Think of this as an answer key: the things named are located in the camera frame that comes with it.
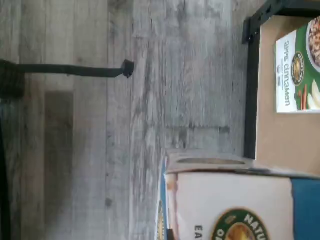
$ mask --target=cereal box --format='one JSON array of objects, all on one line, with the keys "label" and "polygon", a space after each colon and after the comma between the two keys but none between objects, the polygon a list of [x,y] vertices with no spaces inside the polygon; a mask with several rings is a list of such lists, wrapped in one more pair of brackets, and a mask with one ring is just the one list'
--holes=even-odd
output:
[{"label": "cereal box", "polygon": [[275,44],[276,111],[320,113],[320,17]]},{"label": "cereal box", "polygon": [[320,239],[320,180],[202,151],[168,152],[156,240]]}]

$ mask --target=laminate flooring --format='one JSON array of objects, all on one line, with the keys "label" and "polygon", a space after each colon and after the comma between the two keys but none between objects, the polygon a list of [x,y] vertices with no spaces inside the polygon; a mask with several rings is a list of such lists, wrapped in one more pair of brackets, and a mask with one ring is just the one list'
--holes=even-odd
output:
[{"label": "laminate flooring", "polygon": [[244,151],[248,46],[263,0],[0,0],[0,58],[119,67],[30,74],[2,102],[13,240],[152,240],[165,148]]}]

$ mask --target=circular logo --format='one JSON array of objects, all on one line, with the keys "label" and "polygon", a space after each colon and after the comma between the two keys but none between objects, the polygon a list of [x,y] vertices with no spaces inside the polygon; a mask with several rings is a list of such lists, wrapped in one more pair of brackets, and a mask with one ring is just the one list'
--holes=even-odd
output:
[{"label": "circular logo", "polygon": [[211,240],[269,240],[264,223],[253,212],[235,208],[225,212],[215,224]]},{"label": "circular logo", "polygon": [[300,52],[297,52],[292,60],[292,66],[291,66],[291,76],[293,83],[298,86],[301,84],[302,79],[304,78],[304,72],[305,72],[305,62],[304,57]]},{"label": "circular logo", "polygon": [[162,210],[162,201],[159,203],[158,208],[158,224],[157,224],[157,240],[165,240],[165,222],[164,222],[164,212]]}]

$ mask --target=black metal shelf frame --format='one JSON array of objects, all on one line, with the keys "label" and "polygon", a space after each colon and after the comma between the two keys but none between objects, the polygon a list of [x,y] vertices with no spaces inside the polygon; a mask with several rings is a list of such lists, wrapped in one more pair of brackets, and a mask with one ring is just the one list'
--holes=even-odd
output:
[{"label": "black metal shelf frame", "polygon": [[248,44],[244,156],[250,159],[256,157],[260,27],[273,15],[316,18],[320,16],[320,2],[268,0],[253,16],[244,20],[242,43]]}]

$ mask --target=box flap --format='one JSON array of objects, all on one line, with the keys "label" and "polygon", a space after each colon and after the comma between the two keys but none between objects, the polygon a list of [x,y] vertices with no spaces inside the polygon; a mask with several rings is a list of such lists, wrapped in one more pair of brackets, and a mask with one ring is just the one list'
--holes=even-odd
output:
[{"label": "box flap", "polygon": [[209,150],[166,150],[166,174],[212,172],[261,175],[286,178],[320,179],[320,176],[290,169],[268,168],[255,160],[231,154],[216,154]]}]

